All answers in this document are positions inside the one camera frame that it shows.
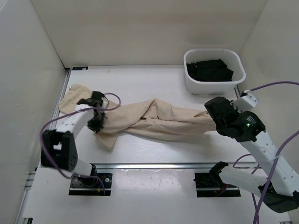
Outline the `beige trousers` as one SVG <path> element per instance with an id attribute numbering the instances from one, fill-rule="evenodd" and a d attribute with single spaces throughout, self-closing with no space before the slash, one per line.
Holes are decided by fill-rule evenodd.
<path id="1" fill-rule="evenodd" d="M 97 139 L 112 150 L 121 133 L 157 140 L 185 140 L 214 131 L 215 123 L 207 111 L 175 107 L 157 98 L 116 106 L 109 103 L 103 129 Z"/>

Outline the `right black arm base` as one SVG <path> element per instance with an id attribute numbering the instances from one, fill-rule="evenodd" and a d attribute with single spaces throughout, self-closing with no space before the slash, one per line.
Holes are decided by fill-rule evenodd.
<path id="1" fill-rule="evenodd" d="M 196 185 L 197 198 L 209 197 L 240 197 L 241 193 L 238 187 L 218 183 L 213 180 L 210 173 L 195 173 L 194 182 Z"/>

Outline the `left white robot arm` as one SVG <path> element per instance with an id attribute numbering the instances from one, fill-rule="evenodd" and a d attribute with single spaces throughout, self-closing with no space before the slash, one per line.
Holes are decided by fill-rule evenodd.
<path id="1" fill-rule="evenodd" d="M 103 128 L 107 107 L 108 100 L 99 91 L 92 92 L 89 98 L 80 98 L 75 103 L 75 111 L 60 126 L 41 134 L 41 165 L 77 174 L 88 187 L 96 185 L 95 166 L 78 158 L 75 138 L 84 126 L 98 133 Z"/>

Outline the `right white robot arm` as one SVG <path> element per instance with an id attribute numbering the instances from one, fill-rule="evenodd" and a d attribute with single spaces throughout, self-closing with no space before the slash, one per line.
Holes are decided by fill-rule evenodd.
<path id="1" fill-rule="evenodd" d="M 216 131 L 240 143 L 255 158 L 267 177 L 240 171 L 227 163 L 218 162 L 210 170 L 214 186 L 232 184 L 258 197 L 271 210 L 284 213 L 299 207 L 299 175 L 284 157 L 277 155 L 266 127 L 251 112 L 258 103 L 251 93 L 244 93 L 235 101 L 215 97 L 205 103 L 216 124 Z"/>

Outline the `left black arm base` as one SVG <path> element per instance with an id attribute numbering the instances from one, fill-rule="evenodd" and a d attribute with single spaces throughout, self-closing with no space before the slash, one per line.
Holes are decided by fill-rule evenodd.
<path id="1" fill-rule="evenodd" d="M 98 173 L 96 178 L 73 177 L 69 187 L 70 196 L 110 196 L 112 189 L 112 173 Z"/>

